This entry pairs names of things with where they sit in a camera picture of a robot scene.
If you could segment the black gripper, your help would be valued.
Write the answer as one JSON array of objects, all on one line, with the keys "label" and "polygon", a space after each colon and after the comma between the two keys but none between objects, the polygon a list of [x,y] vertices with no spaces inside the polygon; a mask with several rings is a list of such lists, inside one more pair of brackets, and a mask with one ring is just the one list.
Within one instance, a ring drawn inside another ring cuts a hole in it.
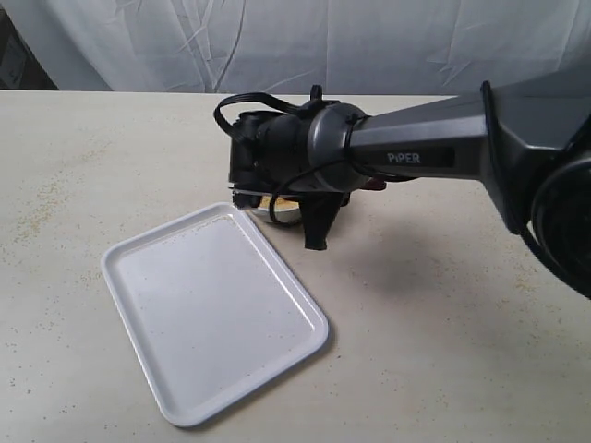
[{"label": "black gripper", "polygon": [[327,236],[350,200],[344,148],[351,107],[341,102],[267,102],[269,111],[244,112],[227,126],[233,202],[254,209],[265,197],[300,203],[305,249],[327,249]]}]

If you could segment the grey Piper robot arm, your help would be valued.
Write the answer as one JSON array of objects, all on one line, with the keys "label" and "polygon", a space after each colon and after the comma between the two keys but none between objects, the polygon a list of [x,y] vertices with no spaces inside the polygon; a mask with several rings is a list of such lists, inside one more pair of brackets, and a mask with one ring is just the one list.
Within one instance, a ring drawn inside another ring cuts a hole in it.
[{"label": "grey Piper robot arm", "polygon": [[320,86],[292,104],[263,92],[225,98],[233,201],[297,202],[304,244],[324,250],[351,194],[418,178],[481,183],[507,229],[559,280],[590,293],[590,99],[520,84],[370,115]]}]

